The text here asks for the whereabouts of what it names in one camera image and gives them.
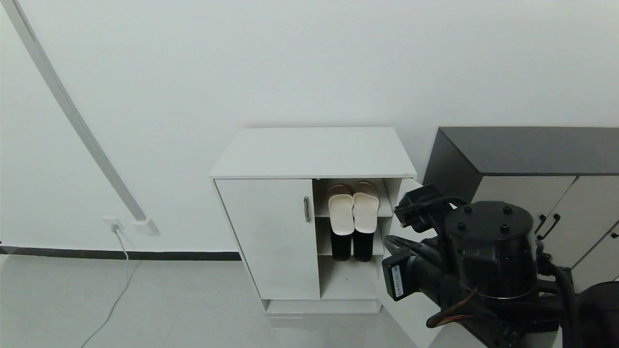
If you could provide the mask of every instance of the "label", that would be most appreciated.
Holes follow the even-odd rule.
[[[391,275],[393,276],[393,286],[396,290],[396,297],[404,295],[404,288],[402,287],[402,275],[400,275],[400,265],[395,265],[391,268]]]

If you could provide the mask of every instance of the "tile floor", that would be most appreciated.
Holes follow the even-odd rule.
[[[124,287],[124,261],[0,255],[0,347],[79,348]],[[131,261],[86,348],[415,347],[393,318],[268,318],[238,261]]]

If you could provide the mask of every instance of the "cabinet base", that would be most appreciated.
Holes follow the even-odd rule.
[[[269,300],[267,314],[377,314],[377,300]]]

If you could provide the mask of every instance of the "open cabinet door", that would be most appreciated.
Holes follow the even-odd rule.
[[[402,179],[397,199],[399,200],[406,192],[420,187],[422,187],[422,185],[413,179]],[[395,207],[396,205],[397,202],[392,202],[392,207]],[[412,227],[402,228],[400,227],[400,223],[395,216],[391,222],[391,227],[389,228],[388,234],[397,235],[414,241],[421,241],[422,239],[436,236],[436,232],[434,230],[427,230],[423,233],[417,233]],[[389,254],[388,250],[385,249],[384,257],[388,258],[389,256],[391,256],[391,254]],[[419,348],[437,347],[437,345],[432,344],[432,342],[436,340],[436,343],[438,344],[439,341],[444,341],[444,339],[440,339],[440,337],[437,339],[437,336],[446,336],[448,341],[455,339],[454,342],[458,342],[458,347],[482,346],[479,340],[474,338],[473,335],[466,331],[461,325],[456,323],[440,326],[436,329],[428,329],[425,326],[426,320],[436,314],[436,312],[439,311],[439,307],[420,292],[412,294],[407,298],[399,300],[398,302],[392,300],[389,294],[387,294],[387,287],[385,286],[382,267],[380,267],[379,270],[376,297]]]

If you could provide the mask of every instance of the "baseboard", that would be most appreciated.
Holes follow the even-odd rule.
[[[15,246],[0,247],[0,254],[49,256],[53,258],[82,258],[82,259],[124,259],[122,251],[110,250],[67,250],[46,248],[19,248]],[[149,251],[128,251],[132,260],[154,261],[241,261],[239,253],[223,251],[219,253],[194,251],[166,251],[154,253]]]

